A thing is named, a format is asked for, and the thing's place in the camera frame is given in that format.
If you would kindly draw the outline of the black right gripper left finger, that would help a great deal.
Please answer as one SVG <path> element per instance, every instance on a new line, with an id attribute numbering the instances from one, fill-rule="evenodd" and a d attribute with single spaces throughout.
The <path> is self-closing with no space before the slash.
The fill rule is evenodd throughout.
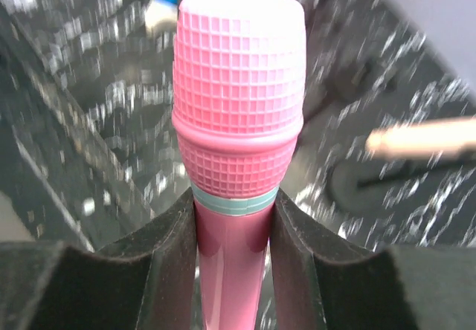
<path id="1" fill-rule="evenodd" d="M 64 242 L 1 244 L 3 329 L 188 329 L 193 196 L 96 253 Z"/>

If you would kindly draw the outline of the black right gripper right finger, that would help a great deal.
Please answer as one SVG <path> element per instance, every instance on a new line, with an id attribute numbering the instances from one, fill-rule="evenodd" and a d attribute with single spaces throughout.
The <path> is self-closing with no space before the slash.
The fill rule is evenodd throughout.
<path id="1" fill-rule="evenodd" d="M 354 245 L 275 201 L 271 265 L 280 329 L 473 329 L 475 250 Z"/>

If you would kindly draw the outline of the pink plastic microphone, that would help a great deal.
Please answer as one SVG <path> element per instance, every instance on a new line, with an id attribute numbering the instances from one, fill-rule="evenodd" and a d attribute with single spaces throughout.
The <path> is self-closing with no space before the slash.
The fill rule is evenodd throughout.
<path id="1" fill-rule="evenodd" d="M 206 329 L 254 327 L 305 80 L 298 1 L 182 0 L 172 122 L 194 197 Z"/>

